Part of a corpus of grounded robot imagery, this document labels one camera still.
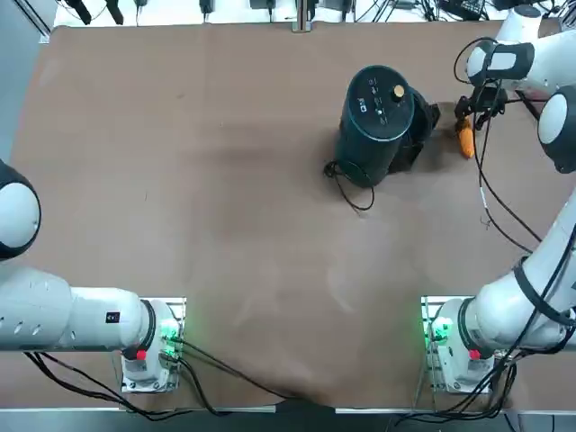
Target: table surface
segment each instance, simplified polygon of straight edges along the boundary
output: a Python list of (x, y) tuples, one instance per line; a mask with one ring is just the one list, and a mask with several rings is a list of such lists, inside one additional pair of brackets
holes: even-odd
[[(499, 25), (59, 28), (13, 149), (42, 202), (22, 261), (72, 285), (187, 297), (186, 337), (270, 386), (336, 407), (407, 408), (423, 356), (420, 296), (477, 293), (520, 253), (482, 224), (476, 169), (458, 153), (450, 114), (412, 172), (376, 187), (368, 212), (352, 211), (321, 170), (355, 72), (386, 64), (430, 102), (453, 103), (471, 92), (453, 78), (455, 55)], [(521, 104), (493, 123), (490, 147), (493, 187), (544, 234), (574, 176), (554, 171)], [(109, 355), (63, 357), (114, 385)], [(523, 360), (514, 407), (576, 409), (573, 362)], [(101, 406), (22, 355), (0, 363), (4, 407)], [(216, 406), (277, 401), (200, 373)], [(137, 400), (195, 404), (186, 385)], [(429, 391), (419, 405), (430, 407)]]

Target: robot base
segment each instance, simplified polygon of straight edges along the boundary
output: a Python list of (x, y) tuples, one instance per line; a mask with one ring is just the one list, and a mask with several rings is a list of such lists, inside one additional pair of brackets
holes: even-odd
[(145, 358), (128, 360), (121, 357), (123, 392), (171, 392), (178, 387), (178, 366), (160, 354), (180, 356), (180, 344), (170, 338), (184, 335), (185, 298), (148, 298), (156, 313), (156, 332)]
[[(494, 357), (472, 359), (458, 330), (458, 311), (466, 296), (421, 299), (426, 364), (435, 392), (469, 393), (494, 366)], [(486, 387), (482, 393), (490, 393)]]

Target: green led light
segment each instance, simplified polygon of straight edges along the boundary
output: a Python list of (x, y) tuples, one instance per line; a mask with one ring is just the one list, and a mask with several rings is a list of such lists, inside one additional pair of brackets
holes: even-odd
[(432, 324), (432, 330), (435, 340), (446, 340), (452, 329), (453, 322), (449, 318), (438, 317)]

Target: power cord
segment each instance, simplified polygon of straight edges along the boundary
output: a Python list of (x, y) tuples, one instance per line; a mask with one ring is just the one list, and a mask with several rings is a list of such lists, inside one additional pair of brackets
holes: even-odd
[(354, 20), (355, 23), (360, 23), (365, 16), (368, 15), (368, 13), (370, 13), (370, 11), (372, 11), (376, 6), (378, 5), (378, 0), (373, 0), (372, 6), (370, 6), (368, 9), (366, 9), (364, 11), (364, 13), (362, 13), (362, 15), (360, 15), (360, 18), (357, 18), (356, 20)]
[[(481, 88), (481, 91), (479, 92), (479, 99), (480, 96), (482, 95), (482, 91), (485, 88), (486, 84), (484, 84)], [(501, 81), (499, 82), (497, 88), (498, 90), (500, 90), (501, 87)], [(512, 243), (513, 245), (515, 245), (516, 247), (524, 250), (525, 252), (527, 252), (528, 254), (532, 253), (532, 250), (529, 249), (528, 247), (522, 245), (521, 243), (519, 243), (517, 240), (513, 239), (506, 231), (504, 231), (504, 229), (502, 229), (500, 227), (500, 225), (494, 220), (490, 209), (488, 207), (488, 202), (486, 201), (486, 194), (484, 193), (484, 188), (482, 186), (482, 181), (486, 184), (486, 187), (488, 188), (488, 190), (490, 191), (490, 193), (492, 194), (492, 196), (494, 196), (494, 198), (496, 199), (496, 201), (505, 209), (507, 210), (508, 213), (510, 213), (511, 215), (514, 216), (514, 218), (520, 222), (520, 224), (522, 226), (524, 226), (528, 232), (531, 232), (533, 235), (535, 235), (535, 237), (539, 240), (540, 238), (524, 223), (523, 220), (521, 220), (501, 199), (500, 197), (494, 192), (494, 190), (492, 189), (490, 183), (488, 183), (487, 179), (486, 179), (486, 175), (484, 174), (483, 171), (483, 164), (484, 164), (484, 158), (486, 156), (486, 148), (487, 148), (487, 144), (488, 144), (488, 136), (490, 134), (490, 127), (491, 127), (491, 120), (492, 120), (492, 115), (491, 115), (491, 111), (494, 109), (494, 105), (492, 106), (491, 110), (490, 110), (490, 115), (488, 118), (488, 122), (486, 124), (486, 131), (484, 132), (484, 143), (482, 146), (482, 153), (481, 153), (481, 157), (480, 159), (478, 159), (478, 149), (476, 148), (476, 111), (474, 111), (473, 115), (472, 115), (472, 146), (474, 149), (474, 160), (476, 162), (476, 166), (478, 168), (478, 186), (480, 187), (480, 195), (482, 198), (482, 205), (484, 207), (484, 212), (486, 213), (486, 215), (488, 216), (488, 221), (489, 223), (491, 223), (494, 228), (506, 239), (508, 240), (510, 243)]]
[[(74, 13), (70, 12), (72, 11), (72, 8), (70, 6), (66, 6), (65, 4), (62, 3), (62, 0), (54, 0), (54, 2), (56, 2), (56, 4), (60, 7), (62, 7), (67, 13), (68, 15), (72, 16), (73, 18), (82, 21), (82, 19), (75, 15)], [(104, 7), (102, 8), (102, 10), (96, 14), (96, 16), (94, 18), (91, 19), (90, 23), (93, 23), (97, 18), (100, 17), (100, 15), (102, 15), (104, 13), (104, 11), (106, 10), (107, 5), (105, 4)]]
[(220, 410), (216, 410), (209, 402), (208, 402), (208, 398), (206, 397), (206, 394), (204, 393), (203, 387), (200, 384), (200, 379), (198, 378), (198, 374), (196, 373), (196, 371), (192, 368), (192, 366), (186, 361), (184, 360), (182, 357), (178, 358), (177, 362), (182, 365), (184, 367), (184, 369), (190, 374), (190, 376), (192, 377), (192, 381), (194, 383), (194, 387), (196, 389), (196, 391), (198, 392), (198, 396), (200, 397), (200, 402), (202, 403), (202, 405), (208, 410), (208, 412), (210, 412), (212, 415), (216, 416), (216, 417), (224, 417), (224, 416), (228, 416), (230, 413), (226, 412), (226, 411), (220, 411)]
[[(566, 243), (566, 247), (564, 248), (564, 251), (562, 252), (562, 256), (561, 256), (560, 260), (558, 261), (558, 264), (556, 265), (556, 268), (554, 269), (552, 275), (550, 276), (548, 283), (546, 284), (544, 290), (542, 291), (542, 294), (539, 296), (542, 301), (545, 301), (545, 298), (548, 295), (548, 293), (550, 292), (550, 290), (552, 289), (554, 282), (556, 281), (556, 278), (558, 277), (558, 274), (563, 270), (564, 266), (568, 262), (568, 259), (572, 253), (572, 248), (574, 247), (574, 241), (575, 240), (576, 240), (576, 225), (574, 225), (574, 227), (572, 228), (571, 235), (568, 239), (568, 242)], [(451, 407), (449, 409), (440, 410), (440, 411), (435, 412), (435, 413), (407, 414), (405, 416), (402, 416), (396, 422), (396, 425), (399, 425), (402, 421), (407, 420), (407, 419), (414, 419), (416, 421), (422, 421), (425, 423), (446, 423), (446, 422), (452, 421), (452, 420), (486, 419), (486, 418), (493, 419), (496, 416), (498, 416), (498, 414), (500, 413), (500, 411), (502, 409), (504, 401), (505, 401), (506, 397), (508, 396), (509, 391), (511, 390), (512, 384), (513, 384), (514, 380), (516, 379), (517, 362), (520, 359), (525, 358), (526, 356), (529, 356), (530, 354), (524, 355), (523, 353), (520, 353), (518, 355), (515, 355), (512, 358), (511, 362), (509, 362), (509, 358), (510, 358), (511, 354), (518, 348), (522, 339), (527, 334), (527, 332), (530, 330), (530, 326), (532, 326), (534, 320), (536, 319), (537, 314), (538, 314), (538, 309), (536, 307), (534, 307), (534, 310), (532, 311), (530, 317), (528, 318), (526, 325), (524, 326), (523, 330), (520, 332), (516, 341), (512, 344), (510, 349), (494, 365), (494, 367), (488, 373), (486, 373), (486, 375), (484, 375), (484, 377), (480, 380), (480, 382), (478, 382), (478, 385), (476, 385), (476, 387), (472, 390), (472, 392), (470, 394), (468, 394), (465, 398), (463, 398), (460, 402), (456, 403), (453, 407)], [(486, 387), (488, 387), (492, 377), (501, 375), (506, 369), (508, 369), (507, 379), (505, 382), (504, 391), (502, 392), (502, 394), (499, 398), (499, 401), (495, 405), (486, 409), (484, 412), (482, 412), (480, 414), (466, 414), (466, 413), (464, 413), (464, 410), (466, 410), (468, 407), (470, 407), (470, 405), (481, 394), (482, 390), (484, 390)], [(440, 418), (442, 420), (436, 421), (436, 420), (427, 420), (427, 419), (419, 418), (419, 417), (424, 417), (424, 416)]]
[[(166, 419), (171, 419), (172, 417), (182, 416), (184, 414), (189, 414), (191, 412), (194, 412), (193, 409), (182, 409), (182, 410), (176, 410), (176, 411), (149, 411), (146, 409), (138, 408), (135, 405), (133, 405), (132, 403), (130, 403), (128, 400), (123, 398), (117, 391), (114, 391), (113, 389), (108, 387), (106, 384), (96, 380), (95, 378), (93, 378), (89, 374), (81, 371), (80, 369), (77, 369), (74, 366), (71, 366), (71, 365), (63, 362), (62, 360), (59, 360), (56, 357), (53, 357), (52, 355), (49, 355), (46, 353), (24, 353), (24, 355), (26, 357), (28, 357), (28, 359), (30, 361), (32, 361), (47, 378), (49, 378), (50, 380), (52, 380), (54, 383), (58, 384), (59, 386), (63, 387), (64, 389), (66, 389), (70, 392), (76, 393), (76, 394), (80, 394), (82, 396), (86, 396), (88, 398), (118, 403), (118, 404), (122, 405), (124, 408), (126, 408), (127, 410), (133, 411), (133, 412), (141, 415), (142, 417), (144, 417), (147, 420), (162, 421), (162, 420), (166, 420)], [(87, 389), (77, 387), (74, 384), (71, 384), (69, 382), (66, 382), (66, 381), (58, 378), (48, 368), (48, 366), (44, 363), (44, 361), (42, 360), (43, 357), (49, 359), (51, 362), (56, 363), (57, 365), (59, 365), (61, 367), (64, 367), (64, 368), (66, 368), (72, 372), (75, 372), (76, 374), (79, 374), (79, 375), (85, 377), (88, 381), (90, 381), (90, 382), (98, 385), (99, 387), (107, 390), (109, 393), (102, 393), (100, 391), (89, 391)]]
[(293, 396), (293, 395), (289, 395), (289, 394), (283, 394), (283, 393), (280, 393), (279, 391), (276, 391), (276, 390), (270, 389), (269, 387), (266, 387), (262, 383), (260, 383), (256, 380), (253, 380), (252, 378), (245, 375), (244, 373), (242, 373), (238, 369), (235, 369), (232, 366), (230, 366), (229, 364), (224, 363), (220, 359), (216, 358), (214, 355), (211, 355), (210, 353), (206, 352), (205, 350), (201, 349), (199, 346), (196, 346), (195, 344), (192, 344), (192, 343), (190, 343), (186, 340), (183, 340), (179, 337), (172, 338), (172, 340), (176, 343), (183, 344), (184, 346), (191, 348), (192, 350), (196, 351), (197, 353), (201, 354), (202, 356), (205, 356), (206, 358), (212, 360), (214, 363), (219, 365), (221, 368), (225, 369), (223, 372), (226, 372), (228, 374), (231, 374), (232, 376), (236, 376), (238, 378), (241, 378), (244, 381), (251, 383), (252, 385), (254, 385), (255, 387), (257, 387), (260, 390), (264, 390), (265, 392), (271, 393), (274, 396), (278, 396), (279, 398), (283, 398), (283, 399), (287, 399), (287, 400), (299, 400), (299, 399), (301, 399), (297, 396)]
[[(454, 78), (458, 81), (461, 82), (463, 84), (470, 84), (470, 81), (467, 80), (463, 80), (458, 76), (457, 73), (457, 65), (458, 65), (458, 60), (460, 59), (460, 57), (464, 54), (464, 52), (470, 48), (474, 43), (480, 42), (480, 41), (491, 41), (493, 43), (498, 43), (495, 39), (490, 38), (490, 37), (481, 37), (481, 38), (477, 38), (475, 40), (472, 40), (471, 42), (467, 43), (458, 53), (458, 55), (456, 56), (456, 59), (454, 61), (454, 65), (453, 65), (453, 72), (454, 72)], [(478, 103), (478, 101), (480, 101), (481, 96), (482, 96), (482, 92), (484, 90), (484, 88), (486, 87), (487, 84), (493, 84), (493, 82), (484, 82), (484, 84), (481, 87), (481, 91), (479, 92), (477, 98), (476, 98), (476, 102), (474, 102), (475, 104)], [(501, 80), (497, 83), (497, 93), (501, 88)], [(517, 100), (514, 101), (509, 101), (510, 103), (515, 103), (518, 102)], [(507, 204), (505, 204), (502, 199), (500, 198), (500, 196), (494, 191), (494, 189), (491, 187), (490, 183), (488, 182), (486, 175), (484, 174), (482, 167), (483, 167), (483, 160), (485, 157), (485, 152), (486, 152), (486, 144), (488, 142), (488, 136), (489, 136), (489, 132), (490, 132), (490, 126), (491, 126), (491, 118), (496, 110), (496, 105), (497, 105), (497, 98), (494, 98), (494, 101), (492, 103), (492, 106), (490, 108), (489, 111), (489, 120), (488, 120), (488, 124), (487, 124), (487, 128), (486, 128), (486, 132), (484, 135), (484, 145), (482, 148), (482, 156), (481, 156), (481, 160), (478, 159), (478, 152), (477, 152), (477, 148), (476, 148), (476, 126), (477, 126), (477, 120), (476, 120), (476, 111), (474, 110), (473, 112), (473, 117), (472, 117), (472, 144), (474, 147), (474, 159), (476, 161), (476, 166), (478, 167), (478, 171), (480, 173), (480, 177), (479, 177), (479, 187), (481, 190), (481, 197), (482, 197), (482, 203), (484, 205), (484, 210), (489, 218), (489, 221), (494, 225), (494, 228), (496, 228), (500, 234), (502, 234), (508, 241), (510, 241), (511, 243), (513, 243), (514, 245), (516, 245), (517, 247), (521, 248), (522, 250), (526, 251), (527, 253), (531, 253), (531, 250), (528, 247), (525, 247), (523, 245), (521, 245), (520, 243), (518, 243), (516, 240), (514, 240), (509, 234), (507, 234), (506, 232), (503, 231), (503, 229), (500, 227), (500, 225), (498, 225), (498, 223), (495, 222), (494, 218), (492, 217), (490, 210), (488, 208), (488, 204), (486, 202), (486, 197), (484, 194), (484, 190), (482, 187), (482, 182), (484, 182), (484, 184), (486, 185), (486, 188), (490, 191), (490, 193), (492, 194), (492, 196), (494, 196), (494, 199), (496, 199), (496, 201), (498, 202), (498, 204), (504, 209), (506, 210), (506, 212), (508, 212), (508, 214), (510, 216), (512, 216), (526, 231), (528, 231), (530, 233), (530, 235), (532, 235), (532, 237), (534, 237), (538, 242), (541, 242), (542, 239), (540, 238), (540, 236), (538, 236), (533, 229), (531, 229), (522, 219), (520, 219), (519, 216), (517, 216), (509, 207)]]
[[(350, 178), (350, 176), (348, 174), (346, 174), (345, 171), (342, 171), (342, 167), (340, 166), (342, 164), (342, 162), (346, 162), (347, 164), (349, 164), (354, 169), (357, 169), (358, 172), (362, 173), (362, 175), (368, 181), (368, 184), (370, 185), (370, 192), (372, 193), (372, 200), (370, 201), (370, 203), (368, 205), (361, 206), (361, 205), (358, 205), (358, 204), (352, 202), (350, 200), (350, 198), (348, 198), (348, 196), (346, 195), (346, 192), (344, 192), (344, 189), (342, 188), (342, 184), (340, 184), (340, 180), (338, 180), (338, 178), (344, 177), (349, 182), (352, 182), (352, 179)], [(324, 176), (326, 176), (327, 178), (333, 178), (334, 180), (336, 180), (336, 184), (338, 186), (338, 189), (340, 190), (340, 194), (346, 200), (348, 205), (350, 207), (352, 207), (355, 211), (366, 212), (366, 211), (372, 209), (372, 206), (374, 205), (374, 199), (375, 199), (374, 187), (372, 186), (372, 181), (370, 180), (370, 176), (368, 175), (368, 173), (366, 173), (359, 165), (357, 165), (354, 162), (351, 162), (349, 160), (346, 160), (346, 161), (344, 161), (344, 160), (342, 160), (342, 161), (332, 160), (324, 166), (323, 173), (324, 173)]]

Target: orange object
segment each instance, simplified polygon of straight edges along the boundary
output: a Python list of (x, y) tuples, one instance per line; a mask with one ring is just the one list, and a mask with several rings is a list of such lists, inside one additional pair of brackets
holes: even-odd
[(470, 159), (474, 156), (472, 124), (468, 117), (456, 124), (456, 132), (460, 141), (460, 150), (465, 158)]

